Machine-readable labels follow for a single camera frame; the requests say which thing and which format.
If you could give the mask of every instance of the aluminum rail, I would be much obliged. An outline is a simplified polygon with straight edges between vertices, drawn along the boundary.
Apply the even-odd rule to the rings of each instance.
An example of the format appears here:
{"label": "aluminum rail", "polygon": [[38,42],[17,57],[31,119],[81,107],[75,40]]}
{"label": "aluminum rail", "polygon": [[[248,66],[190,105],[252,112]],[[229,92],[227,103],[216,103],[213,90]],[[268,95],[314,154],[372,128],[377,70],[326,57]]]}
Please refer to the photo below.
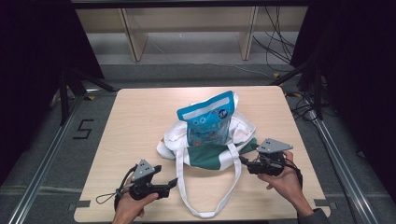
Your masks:
{"label": "aluminum rail", "polygon": [[74,103],[72,104],[72,107],[70,108],[70,115],[69,115],[68,119],[64,122],[64,125],[59,128],[54,139],[52,140],[52,143],[49,146],[49,150],[47,151],[42,162],[40,163],[40,166],[38,167],[37,171],[35,172],[35,175],[34,175],[32,181],[30,182],[26,191],[23,193],[23,196],[21,197],[20,202],[15,207],[15,209],[8,221],[9,224],[23,223],[23,221],[25,220],[25,218],[26,218],[26,216],[27,216],[27,214],[35,200],[35,196],[39,192],[40,186],[43,183],[56,154],[58,153],[58,150],[64,140],[64,136],[69,129],[70,123],[73,120],[74,115],[76,114],[78,106],[81,104],[83,99],[84,99],[83,95],[77,96],[75,98]]}
{"label": "aluminum rail", "polygon": [[[314,111],[310,111],[311,118],[316,117],[316,113]],[[347,192],[350,195],[353,203],[355,204],[359,214],[361,215],[361,219],[365,224],[377,224],[380,223],[375,216],[375,213],[364,196],[361,188],[350,172],[343,156],[338,150],[337,145],[332,140],[332,136],[330,135],[325,123],[323,120],[315,119],[314,123],[318,126],[320,132],[322,133],[323,139],[329,149],[329,155],[334,163],[334,168],[337,174],[340,175],[342,182],[344,183]]]}

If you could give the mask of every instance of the tote bag handle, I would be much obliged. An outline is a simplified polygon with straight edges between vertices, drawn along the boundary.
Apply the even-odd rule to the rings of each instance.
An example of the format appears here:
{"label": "tote bag handle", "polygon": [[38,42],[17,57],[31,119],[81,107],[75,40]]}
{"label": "tote bag handle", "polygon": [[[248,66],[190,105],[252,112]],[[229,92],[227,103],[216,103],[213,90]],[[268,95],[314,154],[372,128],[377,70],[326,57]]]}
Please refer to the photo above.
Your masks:
{"label": "tote bag handle", "polygon": [[224,196],[224,198],[220,201],[216,210],[211,211],[211,212],[198,212],[191,207],[189,200],[187,199],[187,193],[186,193],[186,187],[185,187],[184,175],[183,175],[184,148],[176,151],[176,169],[177,169],[177,177],[178,177],[177,185],[180,190],[181,199],[183,200],[184,204],[186,204],[186,206],[190,209],[190,211],[197,217],[213,217],[218,212],[220,212],[224,208],[225,204],[230,200],[230,197],[233,193],[233,188],[235,187],[236,183],[239,180],[239,177],[241,176],[242,164],[241,164],[241,161],[239,160],[239,152],[236,149],[234,144],[228,144],[227,147],[233,157],[233,164],[235,167],[235,177],[234,177],[233,185],[231,186],[231,189],[227,192],[227,194]]}

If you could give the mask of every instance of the black sleeve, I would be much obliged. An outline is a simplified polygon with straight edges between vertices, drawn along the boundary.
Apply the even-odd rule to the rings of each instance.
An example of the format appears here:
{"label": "black sleeve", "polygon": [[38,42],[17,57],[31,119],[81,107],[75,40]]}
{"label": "black sleeve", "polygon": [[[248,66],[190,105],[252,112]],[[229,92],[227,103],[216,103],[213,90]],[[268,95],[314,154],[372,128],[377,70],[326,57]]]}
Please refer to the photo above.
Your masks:
{"label": "black sleeve", "polygon": [[299,217],[301,224],[330,224],[329,219],[320,208],[314,209],[314,214],[308,217]]}

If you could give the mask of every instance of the blue plastic bag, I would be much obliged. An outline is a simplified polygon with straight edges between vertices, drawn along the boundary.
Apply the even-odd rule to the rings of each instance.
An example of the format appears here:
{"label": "blue plastic bag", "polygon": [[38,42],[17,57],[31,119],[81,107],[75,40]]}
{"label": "blue plastic bag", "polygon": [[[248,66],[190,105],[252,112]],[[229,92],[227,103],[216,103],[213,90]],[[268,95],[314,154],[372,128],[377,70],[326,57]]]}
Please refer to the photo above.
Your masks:
{"label": "blue plastic bag", "polygon": [[189,146],[197,147],[202,144],[225,144],[234,111],[233,92],[226,91],[204,102],[179,109],[177,116],[187,122]]}

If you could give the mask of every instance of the hand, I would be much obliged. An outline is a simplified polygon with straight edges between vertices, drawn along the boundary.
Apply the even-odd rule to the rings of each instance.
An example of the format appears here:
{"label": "hand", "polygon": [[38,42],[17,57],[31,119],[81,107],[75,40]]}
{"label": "hand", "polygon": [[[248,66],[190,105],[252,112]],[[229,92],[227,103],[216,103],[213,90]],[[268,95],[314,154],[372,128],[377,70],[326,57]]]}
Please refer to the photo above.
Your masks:
{"label": "hand", "polygon": [[142,200],[135,200],[129,195],[129,188],[122,191],[123,195],[120,198],[117,206],[116,215],[114,216],[113,224],[130,224],[133,223],[136,217],[143,217],[145,215],[144,207],[154,202],[158,197],[158,193],[149,194]]}
{"label": "hand", "polygon": [[[290,151],[284,151],[283,154],[285,154],[287,162],[288,160],[293,161],[293,154]],[[278,176],[259,174],[257,177],[269,184],[267,189],[275,189],[282,197],[288,200],[297,210],[300,217],[306,217],[314,213],[303,195],[297,174],[290,167],[285,166],[282,174]]]}

